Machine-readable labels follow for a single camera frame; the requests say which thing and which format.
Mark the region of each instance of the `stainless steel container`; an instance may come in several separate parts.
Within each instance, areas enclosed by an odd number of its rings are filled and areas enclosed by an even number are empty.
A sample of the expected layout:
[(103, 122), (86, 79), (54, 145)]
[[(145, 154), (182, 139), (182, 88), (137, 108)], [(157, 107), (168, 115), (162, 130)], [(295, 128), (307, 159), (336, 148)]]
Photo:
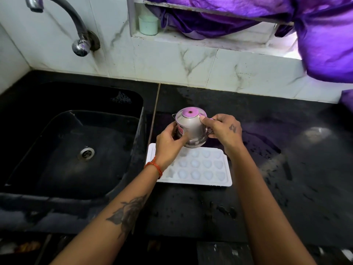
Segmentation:
[(180, 138), (184, 133), (188, 132), (191, 138), (187, 143), (188, 148), (197, 148), (205, 144), (208, 134), (212, 129), (201, 123), (200, 116), (206, 116), (203, 109), (197, 107), (187, 107), (173, 114), (178, 125), (177, 136)]

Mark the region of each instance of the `label on container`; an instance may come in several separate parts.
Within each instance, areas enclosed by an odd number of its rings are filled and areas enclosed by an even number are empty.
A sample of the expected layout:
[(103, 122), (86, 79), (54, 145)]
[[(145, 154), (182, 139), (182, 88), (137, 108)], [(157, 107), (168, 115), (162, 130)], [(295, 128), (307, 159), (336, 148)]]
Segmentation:
[(179, 130), (179, 132), (180, 132), (180, 134), (184, 134), (184, 130), (180, 127), (180, 125), (178, 125), (178, 130)]

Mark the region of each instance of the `forearm tattoo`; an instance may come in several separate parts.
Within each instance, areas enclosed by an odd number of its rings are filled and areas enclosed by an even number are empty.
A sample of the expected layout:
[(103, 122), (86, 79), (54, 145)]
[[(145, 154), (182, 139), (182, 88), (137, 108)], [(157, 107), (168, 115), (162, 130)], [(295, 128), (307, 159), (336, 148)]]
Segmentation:
[(121, 204), (123, 204), (122, 208), (119, 208), (112, 214), (110, 218), (106, 219), (111, 221), (115, 225), (121, 224), (121, 233), (118, 238), (120, 238), (122, 234), (124, 234), (125, 236), (128, 235), (128, 233), (134, 226), (138, 214), (142, 209), (143, 205), (145, 204), (146, 200), (147, 194), (144, 196), (136, 197), (130, 202), (121, 202)]
[(230, 130), (233, 130), (233, 133), (236, 133), (236, 126), (233, 124), (229, 127)]

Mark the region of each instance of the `ice tray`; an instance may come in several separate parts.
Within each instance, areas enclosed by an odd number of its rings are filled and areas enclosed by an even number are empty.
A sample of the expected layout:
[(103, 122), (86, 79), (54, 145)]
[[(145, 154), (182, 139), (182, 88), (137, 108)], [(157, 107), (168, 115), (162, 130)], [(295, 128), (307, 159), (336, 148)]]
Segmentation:
[[(155, 153), (156, 143), (151, 143), (146, 163), (152, 161)], [(157, 182), (232, 186), (227, 156), (220, 149), (206, 147), (182, 147), (175, 161)]]

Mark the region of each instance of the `purple cloth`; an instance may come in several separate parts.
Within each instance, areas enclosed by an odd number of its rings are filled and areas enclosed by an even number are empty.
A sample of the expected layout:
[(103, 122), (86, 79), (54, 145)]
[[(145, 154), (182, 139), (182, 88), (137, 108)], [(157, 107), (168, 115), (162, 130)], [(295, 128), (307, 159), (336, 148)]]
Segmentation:
[(351, 113), (353, 113), (353, 89), (343, 90), (339, 103), (342, 103)]
[[(353, 83), (353, 0), (149, 0), (231, 12), (246, 17), (270, 17), (294, 21), (298, 49), (307, 74), (315, 79)], [(258, 22), (150, 7), (162, 27), (178, 28), (193, 39), (231, 34)], [(293, 27), (280, 26), (276, 36), (284, 37)]]

